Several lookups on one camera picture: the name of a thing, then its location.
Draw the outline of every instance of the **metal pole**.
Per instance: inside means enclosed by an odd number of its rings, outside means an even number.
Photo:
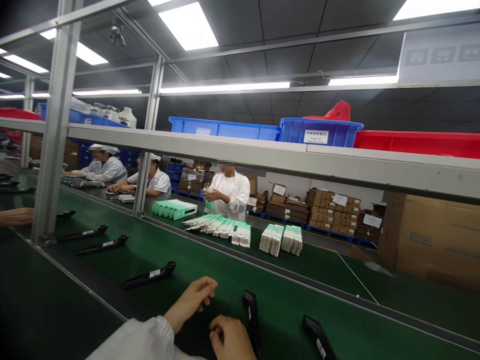
[[[157,115],[159,112],[160,88],[164,78],[165,60],[157,54],[151,74],[150,95],[146,109],[145,130],[155,130]],[[138,183],[136,184],[135,201],[133,202],[133,216],[143,218],[145,216],[145,196],[147,195],[147,182],[150,169],[150,153],[142,151],[140,155],[140,167],[138,169]]]
[[[81,9],[83,0],[60,0],[58,16]],[[46,111],[45,131],[41,147],[40,174],[35,197],[35,212],[31,240],[39,246],[55,230],[60,174],[67,139],[70,103],[77,64],[77,42],[81,22],[59,28],[53,46],[50,98]]]
[[[34,110],[34,99],[32,98],[32,93],[35,88],[35,80],[30,75],[27,75],[25,78],[25,99],[23,100],[23,110],[33,111]],[[29,132],[23,132],[21,139],[21,156],[20,156],[20,167],[28,168],[29,167],[29,155],[30,155],[30,138],[32,134]]]

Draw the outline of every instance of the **white label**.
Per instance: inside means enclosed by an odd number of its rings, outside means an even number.
[[[373,226],[374,228],[380,229],[380,225],[382,224],[382,219],[379,217],[365,214],[365,217],[363,218],[363,223],[366,225]]]
[[[249,197],[248,202],[246,204],[250,205],[250,206],[257,206],[257,199],[254,198],[254,197]]]
[[[196,128],[196,131],[195,131],[195,134],[198,134],[198,135],[210,135],[210,132],[212,131],[212,129],[209,129],[209,128],[206,128],[206,127],[197,127]]]
[[[273,192],[274,192],[275,194],[279,194],[279,195],[281,195],[281,196],[284,196],[284,195],[285,195],[285,191],[287,191],[287,189],[286,189],[285,187],[283,187],[283,186],[275,185],[275,186],[273,187]]]
[[[349,199],[348,196],[335,194],[335,196],[333,197],[333,202],[335,204],[340,205],[340,206],[347,206],[347,200],[348,199]]]
[[[329,142],[329,132],[320,130],[305,130],[303,142],[309,144],[327,144]]]

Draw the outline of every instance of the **fluorescent light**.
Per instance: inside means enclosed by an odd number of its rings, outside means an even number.
[[[42,35],[47,40],[55,39],[55,37],[57,36],[57,29],[53,28],[53,29],[41,32],[40,35]]]
[[[47,69],[44,69],[41,66],[35,65],[33,62],[25,60],[24,58],[21,58],[17,55],[8,55],[8,56],[4,56],[4,58],[11,61],[12,63],[18,64],[24,68],[27,68],[39,74],[49,72]]]
[[[94,95],[122,95],[122,94],[141,94],[142,92],[138,89],[127,89],[127,90],[92,90],[92,91],[74,91],[73,95],[84,95],[84,96],[94,96]]]
[[[240,90],[259,90],[259,89],[287,89],[290,82],[260,82],[248,84],[230,84],[230,85],[210,85],[210,86],[186,86],[186,87],[166,87],[161,88],[161,94],[180,94],[180,93],[206,93],[216,91],[240,91]]]
[[[44,32],[41,32],[45,39],[51,40],[57,36],[57,29],[53,28]],[[103,57],[98,55],[95,51],[90,50],[88,47],[83,45],[81,42],[78,42],[76,45],[76,56],[82,59],[84,62],[89,63],[90,65],[106,64],[108,63]]]
[[[406,0],[393,20],[455,13],[480,8],[480,0]]]
[[[331,79],[329,86],[336,85],[377,85],[377,84],[396,84],[399,82],[398,75],[393,76],[365,76],[365,77],[344,77]]]
[[[25,99],[25,95],[22,95],[22,94],[0,95],[0,99]]]
[[[158,15],[184,50],[204,49],[219,45],[198,2],[159,12]]]

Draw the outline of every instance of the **worker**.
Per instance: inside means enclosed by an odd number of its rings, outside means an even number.
[[[218,283],[207,276],[192,282],[164,316],[145,322],[128,320],[86,360],[201,359],[189,357],[178,349],[174,337],[188,319],[204,310],[203,305],[210,305],[217,286]],[[219,315],[210,323],[209,330],[217,360],[256,360],[249,335],[240,320]]]
[[[162,158],[153,153],[150,154],[150,168],[146,183],[146,194],[159,200],[170,200],[172,185],[169,176],[159,169],[159,161]],[[135,173],[126,180],[110,185],[106,190],[110,193],[124,193],[135,190],[139,182],[139,173]]]
[[[89,149],[94,161],[82,170],[64,171],[62,175],[85,176],[87,180],[103,181],[104,183],[117,183],[127,178],[127,169],[118,157],[114,156],[119,152],[117,147],[93,144]]]
[[[209,202],[214,202],[214,214],[245,222],[245,211],[250,197],[249,179],[239,174],[231,162],[219,165],[220,173],[215,174],[210,185],[213,191],[204,193],[203,197]]]

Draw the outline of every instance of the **black device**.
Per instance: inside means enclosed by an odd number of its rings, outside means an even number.
[[[77,256],[91,255],[96,253],[101,253],[108,250],[118,249],[125,246],[125,243],[129,239],[128,235],[120,235],[117,240],[102,242],[98,245],[93,245],[86,247],[84,249],[78,250],[75,254]]]
[[[243,306],[248,308],[248,335],[257,360],[261,359],[261,339],[257,297],[253,292],[243,291]]]
[[[99,228],[93,230],[87,230],[83,232],[78,232],[70,235],[59,236],[56,238],[57,243],[67,243],[76,240],[85,240],[89,238],[96,238],[100,235],[105,234],[107,229],[109,228],[108,225],[101,225]]]
[[[37,190],[36,187],[30,187],[28,189],[3,188],[3,189],[0,189],[0,194],[33,194],[35,192],[35,190]]]
[[[175,261],[169,261],[162,268],[146,272],[142,275],[135,276],[131,279],[128,279],[127,281],[124,281],[123,284],[121,284],[121,288],[123,290],[132,290],[168,279],[174,273],[176,265],[177,264],[175,263]]]
[[[325,335],[324,329],[317,320],[314,320],[307,315],[303,315],[303,329],[315,342],[323,360],[337,360],[332,346],[327,339],[327,335]]]

